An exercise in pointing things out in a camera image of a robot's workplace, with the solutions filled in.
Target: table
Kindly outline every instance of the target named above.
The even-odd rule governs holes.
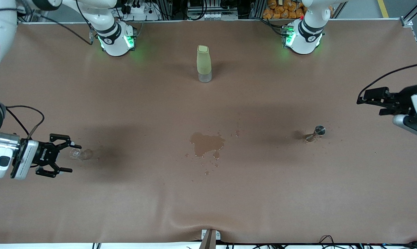
[[[67,134],[94,156],[66,149],[58,165],[71,174],[0,179],[0,243],[188,241],[206,228],[236,243],[417,240],[417,136],[356,105],[365,85],[417,63],[410,29],[331,21],[320,47],[296,55],[260,22],[144,25],[117,58],[59,26],[19,26],[0,101],[44,112],[34,139]],[[210,47],[208,84],[199,44]],[[415,84],[417,68],[377,87]],[[28,128],[39,120],[15,114]],[[299,140],[316,125],[322,139]],[[11,117],[1,131],[23,135]],[[218,160],[194,156],[197,132],[225,140]]]

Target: metal bracket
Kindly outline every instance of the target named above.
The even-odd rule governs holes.
[[[402,26],[403,27],[412,27],[413,26],[413,22],[410,20],[410,21],[406,21],[404,18],[403,18],[403,16],[400,18],[400,22],[402,23]]]
[[[216,240],[221,240],[221,233],[218,230],[213,230],[216,234]],[[201,233],[201,240],[204,239],[205,234],[207,233],[207,229],[202,229],[202,233]]]
[[[210,229],[202,230],[202,242],[199,249],[216,249],[216,240],[221,240],[221,233]]]
[[[413,18],[417,15],[417,4],[406,15],[400,18],[403,27],[412,27]]]

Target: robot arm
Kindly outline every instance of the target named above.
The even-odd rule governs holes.
[[[134,49],[136,29],[125,22],[116,21],[109,8],[117,0],[63,0],[63,4],[82,14],[96,33],[101,47],[109,55],[121,56]]]
[[[331,13],[328,6],[346,1],[302,0],[303,5],[308,7],[308,11],[303,19],[297,19],[288,24],[288,26],[293,27],[293,31],[288,34],[285,46],[302,55],[313,52],[319,46],[322,31],[330,19]]]
[[[34,0],[31,6],[35,8],[59,7],[59,0]],[[16,32],[16,3],[15,0],[0,0],[0,9],[12,9],[0,11],[0,61],[10,49]],[[5,117],[5,107],[0,104],[0,128]],[[0,132],[0,178],[4,177],[8,168],[12,165],[11,178],[24,179],[32,164],[36,168],[37,175],[55,177],[60,172],[72,172],[69,168],[58,167],[56,159],[60,150],[66,147],[81,148],[65,135],[51,134],[50,142],[39,142],[29,139],[20,139],[15,134]],[[55,145],[56,140],[64,142]],[[43,167],[49,165],[52,170]]]
[[[393,115],[393,124],[417,135],[417,85],[406,87],[399,93],[390,93],[388,87],[366,90],[357,104],[383,107],[379,115]]]

